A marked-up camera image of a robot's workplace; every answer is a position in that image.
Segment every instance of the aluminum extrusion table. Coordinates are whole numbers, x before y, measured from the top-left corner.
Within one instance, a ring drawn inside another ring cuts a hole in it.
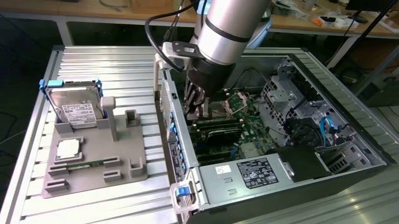
[[[373,121],[376,117],[361,117],[361,109],[356,108],[361,107],[359,100],[339,95],[343,85],[332,75],[331,78],[323,76],[328,70],[321,68],[320,62],[308,52],[297,48],[265,48],[264,51],[293,53],[336,98],[353,102],[349,105],[353,108],[348,111],[361,120],[359,122],[377,130],[381,124]],[[58,78],[65,81],[99,77],[104,83],[104,95],[116,97],[115,114],[121,114],[125,109],[137,110],[143,118],[149,178],[66,196],[41,198],[54,113],[38,94],[1,209],[1,224],[177,223],[171,207],[169,180],[152,93],[153,54],[151,47],[65,47],[52,52],[44,75],[46,80]],[[384,134],[375,138],[389,142],[397,139],[388,139]],[[391,145],[388,152],[397,160],[397,144]],[[240,223],[397,223],[397,172],[399,167],[393,166],[331,197]]]

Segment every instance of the hard drive label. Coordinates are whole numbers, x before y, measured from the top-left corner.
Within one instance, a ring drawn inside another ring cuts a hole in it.
[[[83,125],[96,122],[92,104],[62,105],[62,110],[70,125]]]
[[[237,163],[237,169],[248,189],[279,183],[267,158]]]

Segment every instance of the floor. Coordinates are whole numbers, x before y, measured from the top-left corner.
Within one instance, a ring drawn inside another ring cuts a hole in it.
[[[76,45],[148,46],[143,26],[99,23],[69,23]],[[161,42],[167,27],[153,27]],[[177,39],[188,42],[192,28],[179,28]],[[37,97],[37,83],[46,67],[53,45],[61,44],[57,27],[50,21],[5,20],[0,18],[0,203],[6,192],[13,165],[24,139],[22,132]],[[313,35],[268,35],[261,47],[305,47],[323,62],[333,54],[340,37]],[[4,139],[18,134],[1,143]]]

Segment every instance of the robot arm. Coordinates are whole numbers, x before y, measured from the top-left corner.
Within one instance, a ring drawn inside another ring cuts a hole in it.
[[[219,91],[240,59],[271,0],[213,0],[195,54],[188,53],[184,109],[188,119],[205,118],[208,98]]]

